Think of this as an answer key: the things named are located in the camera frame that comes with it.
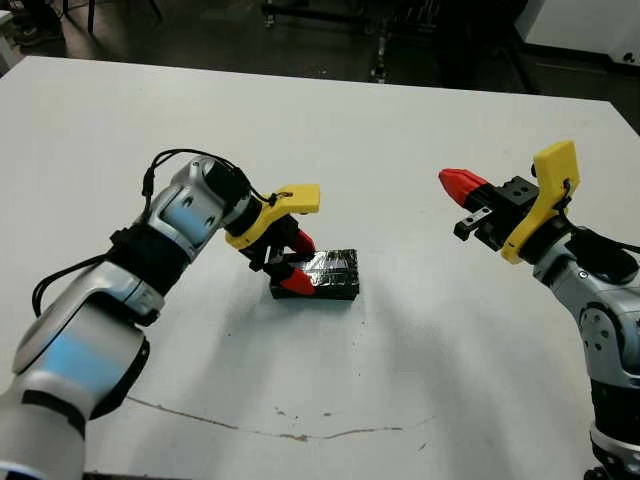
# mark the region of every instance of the black cable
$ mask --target black cable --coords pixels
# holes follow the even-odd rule
[[[571,229],[571,235],[576,235],[578,233],[580,233],[580,231],[584,231],[584,230],[588,230],[590,231],[593,235],[595,235],[598,239],[610,243],[613,246],[620,248],[622,250],[628,250],[630,252],[633,253],[637,253],[640,254],[640,247],[636,246],[636,245],[631,245],[629,243],[622,243],[622,242],[618,242],[616,240],[613,240],[611,238],[605,237],[603,235],[600,235],[597,232],[594,232],[591,229],[587,229],[586,227],[578,227],[576,226],[574,223],[571,222],[571,220],[569,220],[567,218],[567,213],[565,212],[565,208],[567,207],[567,205],[569,205],[569,203],[571,202],[571,197],[569,196],[569,191],[571,190],[571,182],[569,182],[569,180],[565,180],[564,182],[564,188],[565,188],[565,194],[564,197],[562,197],[562,200],[560,200],[555,206],[554,209],[558,212],[558,216],[567,223],[567,225],[569,226],[569,228]]]
[[[213,155],[213,154],[208,153],[208,152],[203,152],[202,150],[195,150],[193,148],[172,148],[172,149],[160,152],[159,154],[157,154],[155,156],[155,158],[151,162],[151,165],[149,166],[149,168],[145,172],[144,178],[142,180],[142,196],[145,199],[144,210],[142,211],[142,216],[141,216],[142,222],[146,222],[147,220],[149,220],[149,215],[151,214],[151,199],[153,197],[155,170],[156,170],[156,168],[162,166],[167,160],[169,160],[172,157],[175,157],[176,155],[178,155],[180,153],[193,153],[195,155],[204,155],[205,157],[214,158],[214,159],[218,160],[219,162],[224,163],[230,169],[239,172],[242,176],[247,178],[246,175],[244,174],[244,172],[240,168],[236,167],[231,161],[227,160],[226,158],[220,157],[218,155]],[[275,194],[271,194],[271,196],[269,198],[267,198],[267,197],[261,195],[253,187],[253,185],[251,184],[251,182],[248,179],[247,179],[247,183],[249,183],[249,188],[251,189],[251,192],[258,199],[260,199],[264,203],[268,203],[269,205],[273,206],[273,204],[277,200],[277,197],[276,197]]]
[[[39,317],[42,313],[42,296],[44,295],[44,291],[47,289],[49,285],[58,280],[59,278],[68,275],[71,272],[75,272],[76,270],[80,270],[81,268],[88,267],[90,265],[94,265],[98,262],[101,262],[106,258],[106,254],[97,255],[95,257],[88,258],[83,260],[80,263],[76,263],[71,267],[67,267],[64,270],[60,270],[56,273],[52,273],[48,277],[40,280],[36,288],[33,289],[33,293],[31,294],[31,305],[33,307],[33,312],[36,314],[36,317]]]

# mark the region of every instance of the dark floor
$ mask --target dark floor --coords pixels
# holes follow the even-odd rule
[[[43,45],[25,53],[369,81],[376,35],[364,34],[354,27],[287,17],[277,18],[275,26],[266,29],[261,0],[157,0],[157,3],[164,16],[162,22],[156,20],[146,0],[99,2],[93,37],[87,33],[86,3],[77,3],[63,20],[66,42]],[[350,2],[311,0],[311,3],[316,8],[339,11]],[[370,16],[383,18],[393,4],[370,0]],[[471,88],[526,91],[505,52],[497,50],[485,57]],[[524,52],[522,58],[541,94],[609,100],[640,132],[640,76],[614,73],[599,61]],[[435,58],[427,40],[394,38],[389,45],[387,66],[388,83],[439,85]]]

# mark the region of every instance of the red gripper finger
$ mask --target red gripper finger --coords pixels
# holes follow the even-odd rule
[[[316,292],[311,278],[299,268],[294,268],[291,276],[282,280],[280,285],[300,295],[313,295]]]

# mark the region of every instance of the yellow plastic part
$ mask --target yellow plastic part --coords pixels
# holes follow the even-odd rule
[[[533,157],[540,191],[529,214],[511,232],[502,248],[502,256],[516,264],[522,261],[518,256],[527,240],[547,220],[556,216],[553,209],[566,193],[565,181],[570,182],[569,196],[580,184],[576,148],[573,142],[558,142]]]
[[[262,204],[260,215],[242,235],[234,237],[227,233],[229,245],[238,250],[247,248],[276,220],[290,213],[317,213],[320,209],[320,185],[286,185],[276,192],[278,200],[273,207]]]

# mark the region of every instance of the white cabinet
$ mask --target white cabinet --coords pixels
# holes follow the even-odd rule
[[[516,28],[526,43],[640,63],[640,0],[530,0]]]

